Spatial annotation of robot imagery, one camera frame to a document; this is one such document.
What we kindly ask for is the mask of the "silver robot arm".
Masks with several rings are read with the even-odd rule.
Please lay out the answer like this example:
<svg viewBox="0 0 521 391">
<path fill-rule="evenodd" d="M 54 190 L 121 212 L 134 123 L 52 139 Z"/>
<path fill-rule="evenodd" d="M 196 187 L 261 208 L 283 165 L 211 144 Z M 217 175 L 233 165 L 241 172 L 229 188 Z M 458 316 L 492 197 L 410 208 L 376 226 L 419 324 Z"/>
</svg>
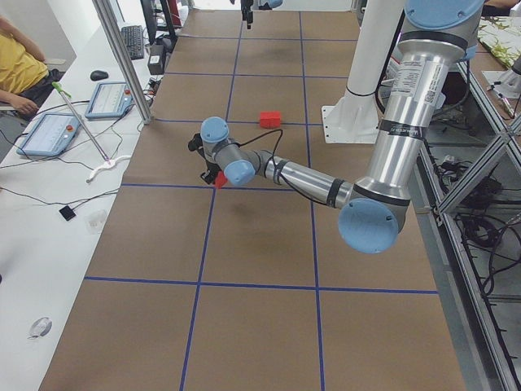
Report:
<svg viewBox="0 0 521 391">
<path fill-rule="evenodd" d="M 204 120 L 189 142 L 207 164 L 205 182 L 235 186 L 255 176 L 288 186 L 339 210 L 344 242 L 362 253 L 381 253 L 401 232 L 410 196 L 408 181 L 434 111 L 444 102 L 450 68 L 475 53 L 480 1 L 369 1 L 344 96 L 322 109 L 328 143 L 373 146 L 366 174 L 355 182 L 276 156 L 249 151 L 218 116 Z"/>
<path fill-rule="evenodd" d="M 241 0 L 240 11 L 242 21 L 246 23 L 247 29 L 252 28 L 254 11 L 271 11 L 280 7 L 283 0 Z"/>
</svg>

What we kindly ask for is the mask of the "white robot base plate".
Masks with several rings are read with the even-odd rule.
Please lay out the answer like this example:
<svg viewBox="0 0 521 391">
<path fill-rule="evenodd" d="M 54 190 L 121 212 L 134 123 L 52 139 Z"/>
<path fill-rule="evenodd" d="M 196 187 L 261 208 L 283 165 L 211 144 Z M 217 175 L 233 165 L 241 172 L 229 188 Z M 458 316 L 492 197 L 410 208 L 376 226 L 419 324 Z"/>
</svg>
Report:
<svg viewBox="0 0 521 391">
<path fill-rule="evenodd" d="M 322 124 L 326 143 L 374 144 L 379 132 L 378 122 L 379 116 L 374 105 L 322 106 Z"/>
</svg>

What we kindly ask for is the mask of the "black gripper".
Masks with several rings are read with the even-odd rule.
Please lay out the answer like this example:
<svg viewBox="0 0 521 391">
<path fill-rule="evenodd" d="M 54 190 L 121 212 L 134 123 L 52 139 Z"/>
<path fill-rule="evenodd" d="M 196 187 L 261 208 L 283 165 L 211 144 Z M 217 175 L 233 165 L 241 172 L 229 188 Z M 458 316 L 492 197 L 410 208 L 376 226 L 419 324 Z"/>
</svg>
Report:
<svg viewBox="0 0 521 391">
<path fill-rule="evenodd" d="M 246 13 L 247 29 L 251 29 L 252 23 L 253 23 L 252 7 L 253 7 L 254 1 L 253 0 L 241 0 L 240 3 L 241 3 L 241 12 Z"/>
<path fill-rule="evenodd" d="M 214 185 L 216 180 L 216 174 L 221 171 L 221 167 L 211 158 L 205 156 L 204 157 L 207 170 L 200 174 L 200 178 L 206 182 L 208 185 Z"/>
</svg>

